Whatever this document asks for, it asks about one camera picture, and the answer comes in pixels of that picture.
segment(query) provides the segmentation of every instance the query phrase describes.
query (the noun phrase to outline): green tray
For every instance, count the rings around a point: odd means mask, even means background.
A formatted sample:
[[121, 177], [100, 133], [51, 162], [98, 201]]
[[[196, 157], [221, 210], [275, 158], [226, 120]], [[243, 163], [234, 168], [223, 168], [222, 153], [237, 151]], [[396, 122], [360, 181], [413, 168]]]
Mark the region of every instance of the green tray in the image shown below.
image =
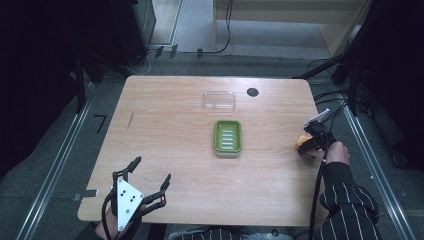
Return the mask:
[[242, 149], [241, 124], [220, 120], [215, 123], [214, 150], [220, 156], [238, 156]]

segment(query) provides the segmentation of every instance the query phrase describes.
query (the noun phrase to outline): power cord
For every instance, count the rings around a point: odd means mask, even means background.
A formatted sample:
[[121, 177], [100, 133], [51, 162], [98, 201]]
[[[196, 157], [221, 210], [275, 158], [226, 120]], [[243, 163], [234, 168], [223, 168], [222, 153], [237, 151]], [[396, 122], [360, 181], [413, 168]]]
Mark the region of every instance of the power cord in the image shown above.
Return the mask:
[[347, 93], [347, 91], [346, 90], [338, 90], [338, 91], [330, 91], [330, 92], [321, 93], [321, 94], [314, 96], [314, 101], [317, 101], [320, 98], [323, 98], [325, 96], [335, 94], [335, 93]]
[[103, 228], [105, 230], [106, 237], [107, 237], [108, 240], [112, 240], [112, 237], [110, 236], [109, 228], [107, 226], [107, 221], [106, 221], [106, 206], [107, 206], [108, 202], [112, 199], [113, 194], [114, 193], [110, 192], [106, 196], [105, 201], [103, 202], [103, 205], [102, 205], [102, 224], [103, 224]]
[[323, 103], [326, 103], [326, 102], [332, 102], [332, 101], [347, 101], [348, 99], [347, 98], [332, 98], [332, 99], [327, 99], [327, 100], [323, 100], [323, 101], [321, 101], [321, 102], [317, 102], [317, 103], [315, 103], [316, 105], [320, 105], [320, 104], [323, 104]]
[[333, 129], [334, 120], [336, 117], [340, 114], [340, 112], [347, 106], [347, 102], [344, 102], [342, 105], [340, 105], [334, 112], [330, 114], [325, 120], [323, 120], [324, 123], [326, 123], [328, 120], [331, 119], [330, 128], [329, 131]]
[[[342, 54], [344, 54], [348, 49], [350, 49], [351, 48], [351, 45], [349, 44], [349, 41], [347, 41], [346, 42], [346, 47], [339, 53], [339, 55], [342, 55]], [[323, 62], [323, 64], [324, 63], [326, 63], [327, 61], [329, 61], [329, 62], [331, 62], [334, 66], [342, 66], [342, 65], [348, 65], [349, 63], [347, 63], [347, 62], [345, 62], [345, 63], [336, 63], [336, 62], [333, 62], [333, 59], [334, 59], [334, 57], [333, 58], [321, 58], [321, 59], [315, 59], [315, 60], [313, 60], [313, 61], [311, 61], [307, 66], [306, 66], [306, 71], [307, 72], [309, 72], [309, 67], [312, 65], [312, 63], [314, 63], [314, 62], [317, 62], [317, 61], [324, 61]], [[329, 70], [328, 70], [328, 68], [327, 69], [325, 69], [325, 71], [327, 72], [327, 73], [329, 73], [330, 75], [333, 75], [334, 73], [332, 73], [332, 72], [330, 72]]]
[[151, 51], [147, 56], [146, 56], [146, 61], [147, 61], [147, 64], [148, 64], [148, 69], [147, 69], [147, 71], [145, 71], [144, 73], [138, 73], [138, 72], [136, 72], [136, 71], [134, 71], [131, 67], [126, 67], [127, 68], [127, 70], [129, 70], [130, 72], [132, 72], [133, 74], [136, 74], [136, 75], [146, 75], [146, 74], [148, 74], [149, 72], [150, 72], [150, 70], [152, 69], [152, 64], [150, 63], [150, 61], [149, 61], [149, 57], [150, 57], [150, 55], [152, 55], [153, 53], [155, 53], [156, 51]]
[[294, 240], [297, 240], [300, 236], [302, 236], [303, 234], [306, 234], [306, 233], [309, 233], [309, 230], [305, 230], [305, 231], [302, 231], [302, 232], [300, 232], [300, 233], [295, 234], [295, 235], [293, 236], [293, 239], [294, 239]]
[[323, 174], [323, 170], [324, 170], [324, 165], [327, 162], [328, 148], [330, 147], [329, 139], [328, 139], [328, 135], [327, 135], [327, 130], [325, 129], [325, 127], [321, 123], [316, 123], [316, 126], [319, 126], [323, 130], [324, 135], [326, 136], [326, 147], [325, 147], [326, 149], [323, 149], [324, 150], [324, 157], [322, 158], [321, 164], [319, 166], [317, 179], [316, 179], [316, 182], [315, 182], [315, 190], [314, 190], [314, 196], [313, 196], [313, 200], [312, 200], [311, 218], [309, 220], [309, 235], [308, 235], [309, 240], [312, 240], [313, 236], [314, 236], [315, 214], [316, 214], [316, 209], [317, 209], [319, 190], [320, 190], [320, 186], [321, 186], [321, 179], [322, 179], [322, 174]]
[[[219, 51], [215, 51], [215, 52], [212, 52], [212, 51], [202, 52], [202, 54], [213, 54], [213, 55], [219, 54], [219, 53], [222, 53], [223, 51], [225, 51], [225, 49], [227, 49], [227, 47], [230, 45], [230, 41], [231, 41], [230, 23], [231, 23], [232, 11], [233, 11], [233, 2], [234, 2], [234, 0], [229, 0], [228, 5], [227, 5], [226, 14], [225, 14], [225, 22], [226, 22], [227, 32], [228, 32], [227, 43]], [[185, 51], [176, 51], [176, 53], [181, 53], [181, 54], [198, 54], [198, 52], [185, 52]]]

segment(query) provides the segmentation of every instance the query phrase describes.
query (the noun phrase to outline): clear plastic container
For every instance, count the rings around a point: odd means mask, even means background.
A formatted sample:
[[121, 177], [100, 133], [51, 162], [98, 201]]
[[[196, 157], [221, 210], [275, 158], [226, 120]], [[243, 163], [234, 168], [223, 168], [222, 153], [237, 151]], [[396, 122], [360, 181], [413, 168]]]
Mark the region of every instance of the clear plastic container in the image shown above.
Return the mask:
[[236, 95], [231, 91], [206, 91], [203, 93], [203, 108], [211, 112], [234, 112]]

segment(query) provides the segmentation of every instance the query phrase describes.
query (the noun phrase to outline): human arm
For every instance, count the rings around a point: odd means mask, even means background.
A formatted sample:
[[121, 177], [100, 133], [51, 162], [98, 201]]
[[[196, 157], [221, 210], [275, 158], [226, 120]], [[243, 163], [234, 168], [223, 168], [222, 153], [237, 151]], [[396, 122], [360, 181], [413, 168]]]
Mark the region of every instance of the human arm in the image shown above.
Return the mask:
[[[322, 159], [323, 151], [309, 155]], [[325, 190], [320, 203], [329, 211], [315, 239], [381, 239], [375, 224], [378, 206], [365, 188], [356, 185], [347, 148], [341, 142], [328, 149], [323, 170]]]
[[[144, 210], [145, 208], [146, 206], [142, 205], [140, 210]], [[120, 239], [121, 237], [123, 237], [125, 233], [130, 229], [132, 224], [135, 224], [134, 222], [136, 222], [136, 221], [129, 222], [124, 230], [122, 230], [121, 232], [118, 232], [118, 218], [112, 214], [112, 210], [110, 208], [106, 211], [105, 218], [106, 218], [106, 224], [109, 230], [109, 234], [112, 239]], [[95, 232], [99, 238], [107, 239], [102, 221], [100, 221], [100, 223], [97, 225]]]

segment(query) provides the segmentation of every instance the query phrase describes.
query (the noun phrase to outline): striped shirt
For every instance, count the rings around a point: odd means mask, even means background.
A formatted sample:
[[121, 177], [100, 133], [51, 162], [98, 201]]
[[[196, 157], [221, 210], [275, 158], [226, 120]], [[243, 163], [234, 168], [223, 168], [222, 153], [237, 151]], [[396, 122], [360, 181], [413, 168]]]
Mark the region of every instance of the striped shirt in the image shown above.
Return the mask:
[[349, 165], [332, 162], [324, 166], [325, 190], [320, 202], [328, 210], [315, 239], [381, 239], [378, 206], [369, 192], [355, 184]]

